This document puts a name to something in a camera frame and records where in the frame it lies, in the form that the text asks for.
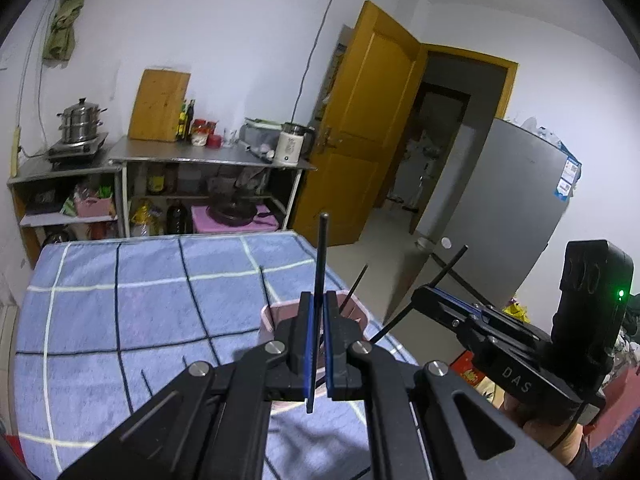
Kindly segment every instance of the blue checkered blanket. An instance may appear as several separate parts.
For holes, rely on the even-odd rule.
[[[15,413],[28,467],[56,478],[186,363],[257,344],[273,302],[312,290],[316,251],[293,232],[72,242],[44,248],[20,311]],[[345,289],[330,269],[326,289]],[[371,322],[373,336],[380,325]],[[391,336],[379,344],[414,362]],[[339,479],[369,465],[364,406],[274,406],[265,479]]]

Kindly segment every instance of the gray refrigerator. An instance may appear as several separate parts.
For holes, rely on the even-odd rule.
[[[572,162],[546,140],[495,119],[458,204],[438,222],[444,227],[428,236],[434,250],[420,277],[435,276],[466,244],[467,252],[454,267],[459,279],[447,276],[439,286],[477,302],[461,278],[495,306],[504,306],[568,206],[570,189],[561,179],[573,175],[575,180]]]

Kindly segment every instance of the electrical cable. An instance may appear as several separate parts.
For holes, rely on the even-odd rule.
[[[31,41],[29,42],[29,47],[27,49],[27,55],[24,58],[24,66],[22,67],[22,76],[20,78],[20,89],[18,90],[18,102],[15,111],[15,124],[16,127],[20,126],[20,114],[22,112],[22,94],[24,93],[24,83],[27,79],[27,69],[29,67],[29,60],[31,59],[31,51],[33,50],[33,43],[36,41],[36,36],[38,35],[38,31],[40,30],[40,25],[42,24],[42,20],[44,19],[44,15],[47,12],[47,7],[49,7],[49,3],[51,0],[47,0],[42,8],[42,12],[40,13],[40,17],[38,19],[38,24],[36,25],[33,34],[31,35]]]
[[[298,109],[298,102],[300,101],[300,96],[302,95],[302,88],[305,84],[306,73],[309,72],[309,67],[311,66],[311,57],[316,50],[316,46],[318,46],[318,40],[320,39],[320,33],[322,32],[322,28],[324,27],[324,22],[326,21],[326,16],[329,13],[329,7],[331,7],[331,3],[333,0],[329,0],[329,3],[326,4],[326,9],[324,10],[324,14],[322,15],[322,21],[320,22],[320,28],[318,28],[318,33],[316,34],[316,38],[314,40],[314,44],[311,47],[311,52],[309,53],[309,57],[306,60],[305,71],[302,74],[302,80],[300,81],[300,89],[298,90],[298,97],[296,97],[296,104],[293,105],[293,113],[291,114],[291,122],[293,122],[293,118],[296,115],[296,110]]]
[[[22,146],[18,146],[18,152],[22,152],[22,154],[26,157],[26,158],[38,158],[39,156],[43,156],[46,152],[46,150],[42,153],[35,153],[34,155],[28,155],[27,152],[24,151],[24,148]]]
[[[53,13],[55,12],[55,10],[56,10],[56,4],[54,2],[53,6],[51,7],[51,12],[49,13],[49,17],[47,18],[46,30],[49,30],[49,27],[51,24],[51,17],[53,16]],[[46,44],[46,41],[47,41],[47,35],[43,34],[42,47],[40,49],[40,51],[43,53],[44,53],[44,46]],[[44,124],[42,123],[42,111],[40,110],[40,93],[42,92],[42,69],[43,68],[44,68],[44,58],[40,56],[40,76],[38,78],[38,96],[36,98],[36,103],[37,103],[37,109],[38,109],[38,121],[40,122],[40,129],[42,131],[42,139],[44,140],[45,149],[47,149],[49,147],[49,141],[47,140],[47,134],[44,131]]]
[[[582,412],[584,411],[584,409],[587,407],[587,403],[583,402],[580,405],[580,408],[578,408],[578,411],[575,412],[574,417],[571,419],[571,422],[569,423],[569,425],[566,427],[566,429],[562,432],[562,434],[556,439],[556,441],[549,447],[546,448],[546,450],[551,453],[556,447],[558,447],[560,445],[560,443],[566,439],[569,434],[575,429],[575,427],[578,425],[578,419],[580,418],[580,416],[582,415]]]

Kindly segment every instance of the stainless steel shelf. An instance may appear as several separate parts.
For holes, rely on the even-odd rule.
[[[53,165],[43,156],[28,158],[25,163],[18,168],[18,174],[10,178],[7,184],[12,186],[13,184],[20,184],[21,182],[46,180],[48,178],[83,176],[93,173],[118,173],[120,171],[120,165],[111,162],[108,153],[109,147],[103,146],[90,163],[59,170],[54,170]]]
[[[95,222],[114,222],[117,216],[69,216],[62,213],[41,213],[25,215],[20,220],[22,227],[44,227],[47,225],[93,224]]]
[[[158,194],[158,195],[132,195],[131,198],[165,198],[167,200],[204,200],[209,198],[207,194],[180,195],[180,194]]]
[[[115,162],[193,162],[196,164],[221,164],[224,166],[254,166],[278,170],[314,171],[315,166],[300,160],[295,166],[261,160],[244,147],[236,144],[230,148],[200,148],[181,142],[159,140],[133,140],[122,137],[108,155]]]

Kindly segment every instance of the hanging green cloth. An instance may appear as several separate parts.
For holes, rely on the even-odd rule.
[[[44,44],[44,59],[68,61],[76,46],[73,22],[80,15],[84,0],[60,0],[60,8],[51,23],[49,36]]]

